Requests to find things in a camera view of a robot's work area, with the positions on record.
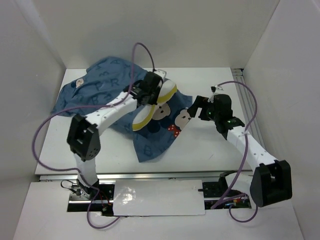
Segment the white tabletop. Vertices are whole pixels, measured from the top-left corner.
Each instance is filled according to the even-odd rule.
[[[249,223],[235,222],[227,209],[220,209],[198,216],[121,218],[105,230],[91,228],[85,212],[67,212],[68,200],[69,191],[59,182],[31,183],[14,240],[303,240],[290,200],[260,208]],[[233,215],[242,220],[253,212],[233,209]],[[92,212],[90,219],[102,226],[114,218]]]
[[[196,97],[210,96],[210,86],[225,81],[233,81],[230,68],[162,68],[167,78],[176,82],[178,89],[186,95]],[[61,86],[82,77],[85,69],[67,69]],[[245,121],[244,112],[235,85],[223,86],[232,99],[235,116]],[[54,117],[46,134],[40,159],[54,168],[72,168],[76,161],[67,144],[71,118]],[[236,170],[242,155],[217,131],[211,121],[192,119],[171,147],[156,159],[139,163],[133,141],[112,129],[101,136],[101,151],[96,157],[98,174],[115,173],[164,173],[164,172],[202,172]],[[37,166],[38,175],[61,174]]]

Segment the white rectangular board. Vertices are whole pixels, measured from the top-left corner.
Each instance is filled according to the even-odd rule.
[[[204,215],[201,180],[117,180],[114,186],[115,216]]]
[[[14,240],[304,239],[290,200],[260,208],[249,223],[235,222],[228,209],[220,209],[206,210],[205,215],[198,216],[122,217],[112,227],[96,230],[88,225],[85,212],[67,212],[69,193],[59,182],[31,183]],[[241,220],[253,214],[252,209],[232,212]],[[91,212],[90,219],[102,226],[114,217]]]
[[[210,96],[210,86],[224,81],[233,81],[230,68],[161,68],[166,77],[176,82],[178,89],[186,95]],[[67,69],[62,86],[86,74],[85,69]],[[236,86],[223,86],[225,94],[232,100],[233,114],[245,122]],[[49,124],[40,159],[54,168],[73,168],[76,161],[67,144],[70,117],[54,117]],[[133,141],[113,129],[100,136],[101,151],[96,157],[98,174],[165,173],[229,171],[238,169],[242,155],[217,131],[213,121],[192,119],[167,151],[159,157],[139,163]],[[246,164],[244,170],[250,170]],[[47,170],[38,164],[36,174],[56,175],[61,172]]]

